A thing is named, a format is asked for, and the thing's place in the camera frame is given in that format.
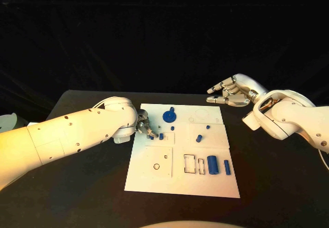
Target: black backdrop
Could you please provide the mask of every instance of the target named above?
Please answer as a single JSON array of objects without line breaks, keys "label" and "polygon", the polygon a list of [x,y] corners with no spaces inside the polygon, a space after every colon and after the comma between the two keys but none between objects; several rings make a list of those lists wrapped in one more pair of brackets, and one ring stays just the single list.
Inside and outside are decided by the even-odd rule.
[{"label": "black backdrop", "polygon": [[329,103],[326,7],[6,1],[0,114],[45,120],[68,89],[205,94],[237,73]]}]

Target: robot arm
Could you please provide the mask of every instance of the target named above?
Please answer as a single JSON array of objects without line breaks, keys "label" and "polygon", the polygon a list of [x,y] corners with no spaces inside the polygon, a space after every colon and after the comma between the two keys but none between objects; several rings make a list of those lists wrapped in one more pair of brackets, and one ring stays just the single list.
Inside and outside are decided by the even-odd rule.
[{"label": "robot arm", "polygon": [[243,74],[219,82],[208,93],[222,90],[222,97],[206,99],[211,103],[245,106],[256,104],[243,121],[253,130],[260,127],[277,139],[293,133],[303,136],[313,147],[329,153],[329,107],[316,107],[310,100],[290,90],[267,89]]},{"label": "robot arm", "polygon": [[28,171],[87,150],[110,137],[116,143],[127,142],[136,130],[157,137],[147,112],[137,112],[127,98],[111,97],[103,103],[105,109],[82,110],[0,134],[0,190]]}]

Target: black tabletop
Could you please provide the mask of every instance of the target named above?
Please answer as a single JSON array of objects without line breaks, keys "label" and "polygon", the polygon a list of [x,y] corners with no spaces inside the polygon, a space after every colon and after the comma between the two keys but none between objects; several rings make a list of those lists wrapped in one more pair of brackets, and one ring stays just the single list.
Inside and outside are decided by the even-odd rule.
[{"label": "black tabletop", "polygon": [[[212,105],[206,95],[64,93],[48,119],[110,96],[142,103]],[[318,150],[293,134],[274,139],[241,118],[253,106],[221,105],[240,199],[124,191],[134,137],[113,139],[32,170],[0,192],[0,227],[140,227],[173,220],[251,228],[329,227],[329,172]]]}]

